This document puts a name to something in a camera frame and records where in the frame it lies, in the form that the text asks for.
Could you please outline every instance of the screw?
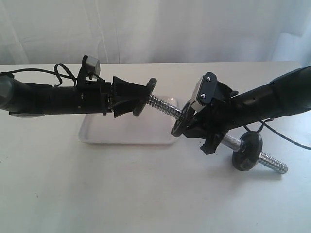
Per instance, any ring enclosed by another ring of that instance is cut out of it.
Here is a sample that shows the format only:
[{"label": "screw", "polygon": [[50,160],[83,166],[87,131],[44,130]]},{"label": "screw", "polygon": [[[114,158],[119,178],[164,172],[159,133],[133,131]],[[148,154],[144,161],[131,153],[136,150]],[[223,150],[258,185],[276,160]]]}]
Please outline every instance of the screw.
[{"label": "screw", "polygon": [[[171,104],[161,100],[154,95],[151,95],[149,97],[147,104],[164,112],[169,116],[174,117],[177,120],[182,116],[182,111],[180,109],[172,106]],[[241,145],[243,145],[243,142],[241,140],[231,137],[229,135],[226,135],[221,143],[233,149],[235,152],[238,152],[241,149]],[[280,174],[285,174],[288,171],[288,167],[286,164],[263,152],[260,153],[257,162]]]},{"label": "screw", "polygon": [[[233,149],[235,152],[238,152],[241,149],[243,142],[237,138],[226,135],[222,140],[222,144]],[[288,171],[288,166],[286,164],[263,152],[259,154],[257,162],[280,174],[285,174]]]}]

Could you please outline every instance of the white table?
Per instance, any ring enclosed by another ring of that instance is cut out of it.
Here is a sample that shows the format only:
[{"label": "white table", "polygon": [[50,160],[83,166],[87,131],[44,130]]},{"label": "white table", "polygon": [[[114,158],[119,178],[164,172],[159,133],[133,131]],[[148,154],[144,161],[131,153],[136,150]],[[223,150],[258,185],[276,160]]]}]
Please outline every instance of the white table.
[{"label": "white table", "polygon": [[[0,66],[52,69],[53,65]],[[77,74],[80,66],[70,65]],[[145,84],[187,101],[208,71],[240,93],[298,68],[296,62],[102,65],[101,76]],[[24,82],[54,76],[20,73]],[[309,232],[311,152],[268,129],[263,150],[287,163],[280,176],[257,165],[240,172],[232,150],[200,151],[202,140],[171,146],[101,146],[78,141],[83,115],[20,119],[0,111],[0,232]],[[311,144],[310,112],[270,123]],[[244,129],[231,135],[240,137]]]}]

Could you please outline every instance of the white backdrop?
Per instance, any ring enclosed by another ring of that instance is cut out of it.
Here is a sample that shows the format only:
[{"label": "white backdrop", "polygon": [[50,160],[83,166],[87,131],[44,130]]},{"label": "white backdrop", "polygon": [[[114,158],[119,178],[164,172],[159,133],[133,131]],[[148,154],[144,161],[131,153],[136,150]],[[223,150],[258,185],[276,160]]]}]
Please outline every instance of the white backdrop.
[{"label": "white backdrop", "polygon": [[311,61],[310,0],[0,0],[0,64]]}]

